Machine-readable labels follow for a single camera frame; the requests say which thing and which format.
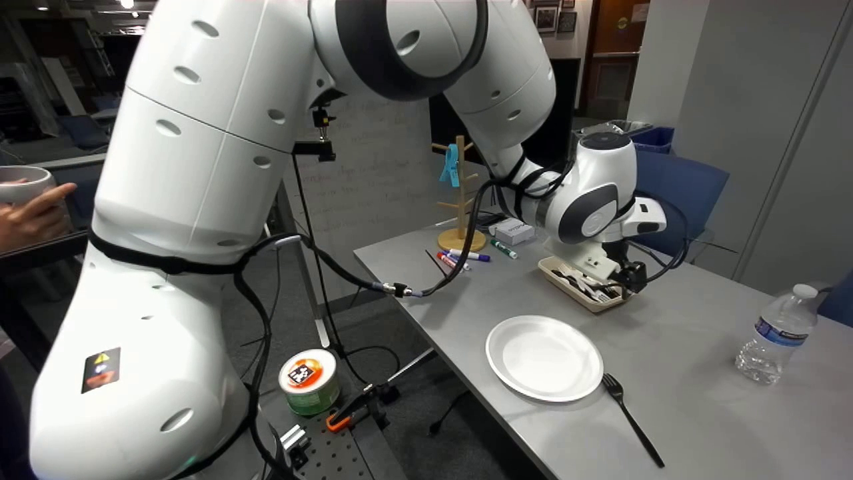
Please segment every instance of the blue chair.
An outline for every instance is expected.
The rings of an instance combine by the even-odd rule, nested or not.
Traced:
[[[667,229],[639,235],[638,242],[667,257],[682,253],[699,235],[722,194],[727,174],[697,159],[638,149],[638,194],[657,197],[667,211]]]
[[[853,271],[830,290],[818,314],[853,326]]]

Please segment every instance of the label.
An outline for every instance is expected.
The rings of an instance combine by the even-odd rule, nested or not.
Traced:
[[[289,371],[289,381],[293,389],[306,389],[317,383],[321,377],[323,377],[323,365],[315,358],[299,358]]]
[[[781,346],[801,346],[809,338],[809,333],[778,331],[766,317],[755,322],[755,331]]]
[[[82,393],[101,389],[106,383],[114,383],[123,374],[123,351],[106,350],[86,358],[82,365]]]

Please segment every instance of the cup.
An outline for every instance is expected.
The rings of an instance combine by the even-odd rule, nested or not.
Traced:
[[[295,417],[313,418],[326,414],[341,394],[337,358],[326,350],[305,350],[293,354],[278,374]]]
[[[46,190],[54,190],[50,171],[38,166],[0,166],[0,205],[24,205]]]

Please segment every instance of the small plate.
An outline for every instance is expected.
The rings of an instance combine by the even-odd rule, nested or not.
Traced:
[[[506,387],[543,403],[582,399],[605,374],[603,354],[582,331],[542,314],[506,317],[490,327],[485,358]]]

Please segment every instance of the table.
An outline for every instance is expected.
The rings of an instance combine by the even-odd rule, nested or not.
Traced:
[[[14,166],[81,166],[81,162],[101,162],[106,157],[106,147],[101,149],[77,149],[68,139],[42,139],[26,143],[0,143],[0,159]]]
[[[433,285],[439,229],[358,247],[379,279]],[[842,480],[853,473],[853,327],[822,321],[778,387],[734,371],[766,294],[697,270],[665,275],[622,310],[590,314],[537,270],[542,238],[517,258],[465,271],[433,299],[402,299],[483,406],[547,474],[565,480]],[[549,314],[585,331],[626,387],[630,410],[658,445],[657,470],[626,418],[603,393],[571,406],[529,399],[498,381],[485,335],[511,314]]]

